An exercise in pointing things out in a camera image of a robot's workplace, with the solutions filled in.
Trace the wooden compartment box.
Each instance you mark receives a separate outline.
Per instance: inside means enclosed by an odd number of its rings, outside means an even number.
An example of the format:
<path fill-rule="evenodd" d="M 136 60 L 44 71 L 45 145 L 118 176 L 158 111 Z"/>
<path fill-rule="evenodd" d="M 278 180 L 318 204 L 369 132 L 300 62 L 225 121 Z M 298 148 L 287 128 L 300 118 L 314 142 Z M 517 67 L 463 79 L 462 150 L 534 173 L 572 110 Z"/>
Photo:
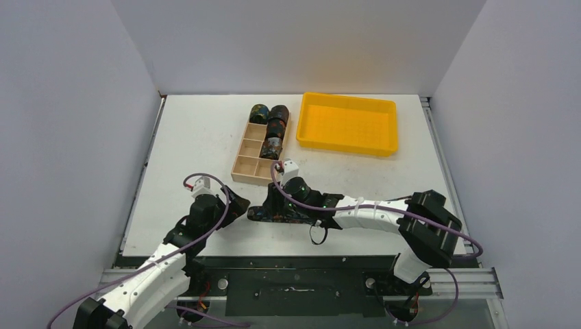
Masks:
<path fill-rule="evenodd" d="M 233 181 L 266 186 L 271 182 L 270 167 L 282 160 L 291 113 L 284 105 L 252 107 L 231 170 Z"/>

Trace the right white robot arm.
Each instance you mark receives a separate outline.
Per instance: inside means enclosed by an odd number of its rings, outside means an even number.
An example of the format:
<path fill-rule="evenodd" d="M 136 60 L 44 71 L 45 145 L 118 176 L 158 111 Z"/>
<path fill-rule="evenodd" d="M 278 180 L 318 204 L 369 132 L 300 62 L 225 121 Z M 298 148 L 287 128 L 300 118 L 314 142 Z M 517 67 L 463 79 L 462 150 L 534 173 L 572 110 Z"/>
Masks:
<path fill-rule="evenodd" d="M 452 263 L 462 223 L 444 207 L 445 201 L 433 190 L 386 201 L 322 193 L 296 177 L 283 187 L 268 185 L 257 220 L 304 223 L 325 231 L 357 228 L 400 235 L 407 246 L 393 263 L 387 284 L 394 293 L 403 294 L 428 269 L 444 269 Z"/>

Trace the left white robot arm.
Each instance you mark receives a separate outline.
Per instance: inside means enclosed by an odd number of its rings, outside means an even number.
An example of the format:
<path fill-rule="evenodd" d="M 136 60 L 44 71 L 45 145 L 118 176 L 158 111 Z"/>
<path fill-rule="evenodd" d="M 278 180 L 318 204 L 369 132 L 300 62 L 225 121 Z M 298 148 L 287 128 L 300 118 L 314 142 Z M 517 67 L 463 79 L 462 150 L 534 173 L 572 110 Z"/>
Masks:
<path fill-rule="evenodd" d="M 221 188 L 225 201 L 204 186 L 192 191 L 189 213 L 132 275 L 118 279 L 100 299 L 85 299 L 77 309 L 74 328 L 144 328 L 175 297 L 196 295 L 203 289 L 203 267 L 196 256 L 212 232 L 247 212 L 250 201 L 228 186 Z"/>

